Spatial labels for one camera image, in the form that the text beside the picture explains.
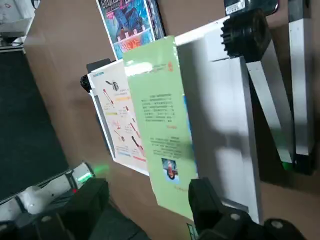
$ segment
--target black plastic part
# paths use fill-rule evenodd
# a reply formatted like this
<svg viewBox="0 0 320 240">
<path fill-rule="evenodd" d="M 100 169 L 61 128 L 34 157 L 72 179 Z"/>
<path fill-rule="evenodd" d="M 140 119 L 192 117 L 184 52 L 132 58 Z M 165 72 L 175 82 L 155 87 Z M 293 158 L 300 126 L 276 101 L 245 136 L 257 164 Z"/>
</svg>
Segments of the black plastic part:
<svg viewBox="0 0 320 240">
<path fill-rule="evenodd" d="M 309 156 L 302 154 L 296 154 L 294 156 L 293 169 L 296 173 L 310 176 L 316 168 L 315 164 L 315 148 L 313 148 Z"/>
<path fill-rule="evenodd" d="M 227 15 L 226 8 L 239 3 L 240 0 L 224 0 L 224 10 Z M 253 9 L 262 9 L 266 16 L 275 13 L 278 10 L 279 0 L 244 0 L 244 9 L 238 10 L 232 14 L 241 14 Z"/>
<path fill-rule="evenodd" d="M 91 62 L 91 63 L 88 63 L 86 65 L 86 70 L 88 71 L 88 74 L 89 74 L 93 70 L 96 70 L 96 69 L 101 68 L 101 67 L 103 67 L 105 65 L 108 65 L 109 63 L 111 63 L 110 58 L 106 58 L 106 59 L 102 59 L 102 60 L 99 60 L 99 61 Z"/>
<path fill-rule="evenodd" d="M 231 16 L 223 23 L 223 44 L 231 58 L 244 56 L 247 63 L 260 61 L 271 41 L 266 17 L 261 9 Z"/>
<path fill-rule="evenodd" d="M 105 65 L 108 65 L 110 63 L 111 63 L 110 58 L 106 58 L 106 59 L 102 59 L 102 60 L 99 60 L 99 61 L 91 62 L 91 63 L 88 63 L 86 65 L 86 70 L 88 71 L 88 74 L 89 74 L 93 70 L 101 68 L 101 67 L 103 67 Z M 90 93 L 91 86 L 90 86 L 90 82 L 89 82 L 89 79 L 88 79 L 87 75 L 84 75 L 84 76 L 81 77 L 80 85 L 81 85 L 81 87 L 83 87 L 84 90 L 87 91 L 87 93 Z"/>
<path fill-rule="evenodd" d="M 189 184 L 188 198 L 198 234 L 205 229 L 213 228 L 225 212 L 208 178 L 192 179 Z"/>
<path fill-rule="evenodd" d="M 264 223 L 264 229 L 269 234 L 269 239 L 306 240 L 292 223 L 282 219 L 268 219 Z"/>
<path fill-rule="evenodd" d="M 237 240 L 246 239 L 248 225 L 252 223 L 250 216 L 241 210 L 233 209 L 228 214 L 223 215 L 219 222 L 210 230 L 206 230 L 199 236 L 209 235 L 206 232 L 212 233 L 212 236 L 220 238 L 208 238 L 209 239 L 226 239 Z"/>
<path fill-rule="evenodd" d="M 17 226 L 13 221 L 0 221 L 0 239 L 14 240 L 17 238 Z"/>
<path fill-rule="evenodd" d="M 81 77 L 80 85 L 84 90 L 87 91 L 87 93 L 90 93 L 91 86 L 90 86 L 90 82 L 89 82 L 89 79 L 88 79 L 87 75 L 84 75 L 84 76 Z"/>
<path fill-rule="evenodd" d="M 59 214 L 44 214 L 39 217 L 34 226 L 39 240 L 70 240 Z"/>
<path fill-rule="evenodd" d="M 288 0 L 289 23 L 311 18 L 310 0 Z"/>
</svg>

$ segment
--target green booklet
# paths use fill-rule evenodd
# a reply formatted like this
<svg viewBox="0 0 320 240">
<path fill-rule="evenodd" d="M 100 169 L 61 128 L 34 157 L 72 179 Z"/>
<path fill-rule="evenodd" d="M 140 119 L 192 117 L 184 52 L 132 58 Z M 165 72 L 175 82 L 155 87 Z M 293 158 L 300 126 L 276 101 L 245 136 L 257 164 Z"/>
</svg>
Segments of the green booklet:
<svg viewBox="0 0 320 240">
<path fill-rule="evenodd" d="M 188 188 L 198 174 L 175 38 L 135 48 L 123 60 L 157 203 L 193 219 Z"/>
</svg>

